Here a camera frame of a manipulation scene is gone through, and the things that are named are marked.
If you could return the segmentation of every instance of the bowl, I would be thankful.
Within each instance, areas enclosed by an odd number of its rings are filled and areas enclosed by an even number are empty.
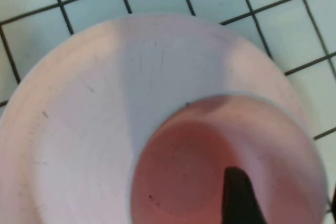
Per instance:
[[[72,36],[4,111],[0,223],[131,223],[134,169],[152,134],[187,103],[233,93],[270,100],[309,131],[281,71],[220,25],[128,16]]]
[[[133,223],[222,223],[228,167],[248,175],[266,223],[321,223],[326,181],[311,138],[250,95],[202,99],[158,128],[135,169]]]

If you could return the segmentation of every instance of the dark speck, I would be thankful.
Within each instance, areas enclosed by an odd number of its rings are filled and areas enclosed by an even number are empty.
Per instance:
[[[43,114],[46,118],[49,118],[47,112],[43,111],[42,114]]]

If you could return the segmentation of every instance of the scratch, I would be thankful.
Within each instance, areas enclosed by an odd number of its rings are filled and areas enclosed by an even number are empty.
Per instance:
[[[47,112],[45,112],[44,110],[43,110],[42,114],[43,114],[46,118],[49,118]]]
[[[83,83],[84,83],[85,87],[86,87],[88,90],[90,90],[91,93],[94,93],[94,92],[95,92],[94,89],[93,89],[90,85],[88,85],[84,80],[83,80]]]
[[[153,86],[153,70],[151,72],[151,79],[149,81],[149,91],[152,91],[152,86]]]
[[[163,68],[163,61],[164,61],[164,49],[162,50],[162,57],[161,57],[161,70]]]
[[[142,53],[140,53],[140,62],[139,62],[139,68],[140,68],[140,72],[141,72],[141,68],[142,68]]]
[[[38,162],[38,161],[33,161],[34,165],[49,165],[47,162]]]

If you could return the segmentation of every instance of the black object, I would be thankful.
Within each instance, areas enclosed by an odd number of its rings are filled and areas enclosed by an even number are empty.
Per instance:
[[[331,213],[334,217],[334,220],[336,222],[336,188],[335,188],[335,192],[334,192],[334,198],[332,199],[332,203],[331,203]]]
[[[225,169],[222,216],[222,224],[267,224],[259,208],[252,183],[240,168]]]

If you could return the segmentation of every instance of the pink bowl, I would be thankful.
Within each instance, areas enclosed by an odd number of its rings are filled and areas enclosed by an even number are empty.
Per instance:
[[[269,102],[225,95],[181,109],[153,134],[135,169],[134,224],[221,223],[228,166],[248,174],[267,223],[321,223],[326,181],[310,137]]]

